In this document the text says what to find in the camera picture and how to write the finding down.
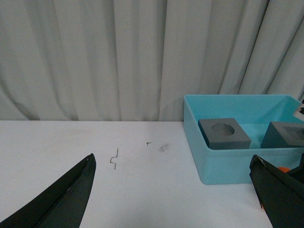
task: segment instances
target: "white curtain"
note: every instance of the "white curtain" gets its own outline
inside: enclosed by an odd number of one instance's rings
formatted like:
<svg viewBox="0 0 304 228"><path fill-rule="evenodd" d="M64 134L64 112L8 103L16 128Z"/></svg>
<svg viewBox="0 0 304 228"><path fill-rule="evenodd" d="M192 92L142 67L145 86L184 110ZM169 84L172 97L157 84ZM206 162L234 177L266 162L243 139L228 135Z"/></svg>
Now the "white curtain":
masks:
<svg viewBox="0 0 304 228"><path fill-rule="evenodd" d="M304 99L303 0L0 0L0 119L182 121L186 94Z"/></svg>

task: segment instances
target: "circular hole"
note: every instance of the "circular hole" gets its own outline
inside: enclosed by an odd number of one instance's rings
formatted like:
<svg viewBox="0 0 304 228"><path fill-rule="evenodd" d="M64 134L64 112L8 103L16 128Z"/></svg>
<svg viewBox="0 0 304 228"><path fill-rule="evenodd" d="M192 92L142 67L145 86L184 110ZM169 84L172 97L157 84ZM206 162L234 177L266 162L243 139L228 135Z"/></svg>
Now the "circular hole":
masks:
<svg viewBox="0 0 304 228"><path fill-rule="evenodd" d="M211 128L219 135L228 136L234 134L234 128L226 123L214 123Z"/></svg>

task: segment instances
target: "blue plastic bin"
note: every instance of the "blue plastic bin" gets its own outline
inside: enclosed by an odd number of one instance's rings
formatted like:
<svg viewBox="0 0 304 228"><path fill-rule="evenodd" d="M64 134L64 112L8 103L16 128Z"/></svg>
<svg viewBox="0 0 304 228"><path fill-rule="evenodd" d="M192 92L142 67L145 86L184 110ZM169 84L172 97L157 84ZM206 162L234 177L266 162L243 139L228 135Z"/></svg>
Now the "blue plastic bin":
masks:
<svg viewBox="0 0 304 228"><path fill-rule="evenodd" d="M288 95L186 95L184 130L205 184L250 183L254 154L276 167L295 168L304 148L261 149L270 121L303 123L293 116L300 104ZM212 150L199 129L199 119L235 118L251 139L249 149Z"/></svg>

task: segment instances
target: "gray cube with circular hole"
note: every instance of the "gray cube with circular hole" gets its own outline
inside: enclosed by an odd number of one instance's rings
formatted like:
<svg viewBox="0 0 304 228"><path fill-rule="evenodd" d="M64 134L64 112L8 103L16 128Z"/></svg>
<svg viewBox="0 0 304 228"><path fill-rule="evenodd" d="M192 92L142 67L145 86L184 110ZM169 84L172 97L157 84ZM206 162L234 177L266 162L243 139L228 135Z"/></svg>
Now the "gray cube with circular hole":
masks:
<svg viewBox="0 0 304 228"><path fill-rule="evenodd" d="M304 147L304 123L271 121L262 148Z"/></svg>
<svg viewBox="0 0 304 228"><path fill-rule="evenodd" d="M251 143L234 118L200 119L199 128L213 150L248 149Z"/></svg>

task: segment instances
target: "gray foam block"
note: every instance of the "gray foam block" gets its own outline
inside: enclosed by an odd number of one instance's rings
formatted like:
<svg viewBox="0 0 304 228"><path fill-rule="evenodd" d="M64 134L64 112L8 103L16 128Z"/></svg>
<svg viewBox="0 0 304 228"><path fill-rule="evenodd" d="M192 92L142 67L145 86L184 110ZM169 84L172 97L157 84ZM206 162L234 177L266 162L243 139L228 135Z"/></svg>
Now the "gray foam block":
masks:
<svg viewBox="0 0 304 228"><path fill-rule="evenodd" d="M271 121L262 148L304 147L304 123Z"/></svg>
<svg viewBox="0 0 304 228"><path fill-rule="evenodd" d="M213 150L248 149L251 143L234 118L200 119L199 128Z"/></svg>

